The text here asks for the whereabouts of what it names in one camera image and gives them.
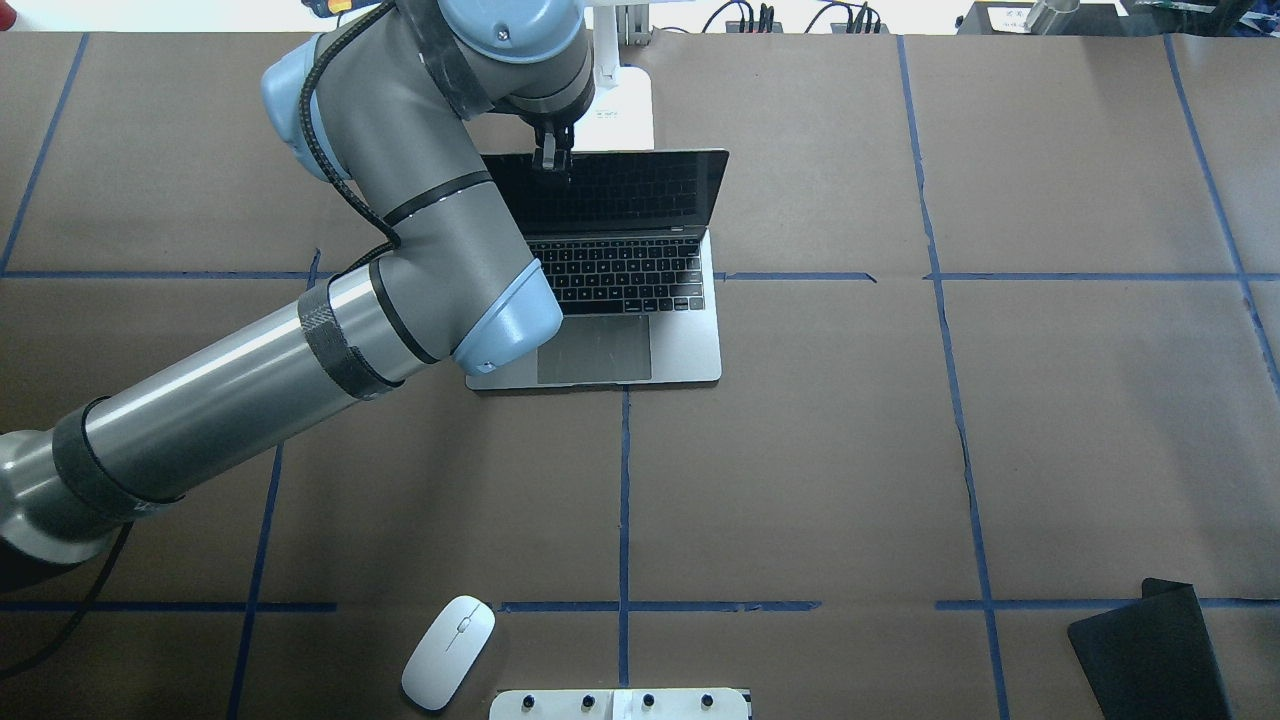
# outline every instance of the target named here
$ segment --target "silver laptop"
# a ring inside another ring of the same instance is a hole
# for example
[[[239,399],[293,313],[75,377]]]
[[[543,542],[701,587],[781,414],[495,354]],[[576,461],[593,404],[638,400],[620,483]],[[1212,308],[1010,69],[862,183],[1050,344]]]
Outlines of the silver laptop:
[[[472,389],[721,377],[707,225],[726,150],[576,152],[567,186],[530,155],[485,165],[564,311],[559,332]]]

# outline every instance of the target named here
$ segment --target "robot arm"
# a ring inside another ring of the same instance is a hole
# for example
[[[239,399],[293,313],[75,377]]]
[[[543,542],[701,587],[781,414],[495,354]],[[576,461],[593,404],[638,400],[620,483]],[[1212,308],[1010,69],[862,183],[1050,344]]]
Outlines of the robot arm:
[[[114,528],[439,359],[486,373],[549,340],[559,307],[462,119],[521,114],[539,167],[566,169],[594,92],[582,10],[398,0],[268,70],[282,138],[312,173],[355,179],[397,247],[50,430],[0,436],[0,589],[84,562]],[[334,42],[302,99],[317,163],[298,99]]]

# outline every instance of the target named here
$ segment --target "black band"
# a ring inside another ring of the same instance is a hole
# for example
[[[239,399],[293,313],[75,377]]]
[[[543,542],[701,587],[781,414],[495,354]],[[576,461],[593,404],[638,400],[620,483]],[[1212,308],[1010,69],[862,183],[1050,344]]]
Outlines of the black band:
[[[493,101],[458,49],[453,29],[440,12],[440,4],[436,0],[397,0],[396,8],[408,20],[422,64],[440,95],[449,101],[453,113],[470,120],[493,110]]]
[[[140,518],[155,515],[180,498],[151,501],[133,495],[120,487],[93,454],[84,432],[84,420],[95,405],[106,400],[100,397],[67,415],[54,425],[54,468],[67,489],[111,523],[129,523]]]
[[[356,400],[374,400],[403,384],[403,380],[392,382],[379,375],[358,347],[347,345],[329,304],[328,284],[317,284],[302,293],[298,322],[302,323],[302,337],[307,338],[320,366],[347,395]]]
[[[392,324],[396,331],[396,336],[401,338],[404,347],[413,354],[424,365],[431,365],[439,363],[439,357],[433,357],[430,352],[417,342],[417,338],[408,332],[408,327],[404,325],[404,320],[396,311],[396,306],[392,305],[390,296],[387,295],[387,286],[383,284],[383,270],[378,266],[381,258],[374,260],[369,265],[369,282],[374,286],[374,297],[378,299],[378,306],[383,309],[383,314],[387,315],[387,322]]]
[[[406,200],[399,208],[387,213],[387,217],[383,219],[387,220],[388,225],[394,225],[401,220],[408,219],[410,215],[417,213],[422,208],[439,202],[454,192],[461,192],[468,187],[475,187],[486,182],[493,182],[493,177],[489,176],[489,170],[476,170],[474,173],[458,176],[449,182],[442,182],[431,190]]]

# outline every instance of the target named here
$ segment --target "laptop keyboard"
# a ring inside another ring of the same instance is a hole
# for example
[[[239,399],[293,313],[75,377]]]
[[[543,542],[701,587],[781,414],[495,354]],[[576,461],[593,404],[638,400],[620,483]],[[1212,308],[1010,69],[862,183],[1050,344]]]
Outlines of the laptop keyboard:
[[[704,310],[701,238],[530,242],[566,315]]]

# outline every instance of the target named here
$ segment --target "white mouse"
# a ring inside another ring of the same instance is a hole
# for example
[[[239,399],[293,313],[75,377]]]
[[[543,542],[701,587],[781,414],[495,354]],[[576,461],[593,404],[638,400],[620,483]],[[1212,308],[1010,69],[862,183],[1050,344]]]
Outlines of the white mouse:
[[[444,707],[484,650],[493,625],[488,605],[466,594],[451,600],[404,665],[404,694],[428,710]]]

